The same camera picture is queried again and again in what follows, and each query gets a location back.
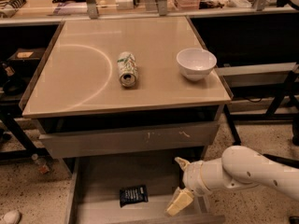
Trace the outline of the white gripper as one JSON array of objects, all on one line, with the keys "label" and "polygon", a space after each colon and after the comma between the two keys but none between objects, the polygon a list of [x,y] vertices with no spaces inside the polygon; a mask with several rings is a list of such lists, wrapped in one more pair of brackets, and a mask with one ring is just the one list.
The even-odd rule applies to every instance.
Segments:
[{"label": "white gripper", "polygon": [[194,196],[211,194],[214,190],[229,187],[230,176],[223,170],[221,158],[190,163],[181,157],[175,157],[175,162],[184,171],[183,183],[186,189],[177,188],[175,190],[165,209],[170,217],[189,206],[193,202]]}]

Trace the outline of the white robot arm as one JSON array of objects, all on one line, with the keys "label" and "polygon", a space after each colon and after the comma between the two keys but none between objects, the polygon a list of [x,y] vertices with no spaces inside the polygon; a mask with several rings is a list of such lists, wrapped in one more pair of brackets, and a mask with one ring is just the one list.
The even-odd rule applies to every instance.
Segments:
[{"label": "white robot arm", "polygon": [[184,189],[177,188],[166,207],[170,217],[188,207],[196,197],[220,189],[242,190],[261,185],[299,200],[299,169],[271,161],[249,147],[228,147],[220,158],[211,161],[189,162],[181,157],[175,157],[175,161],[183,171]]}]

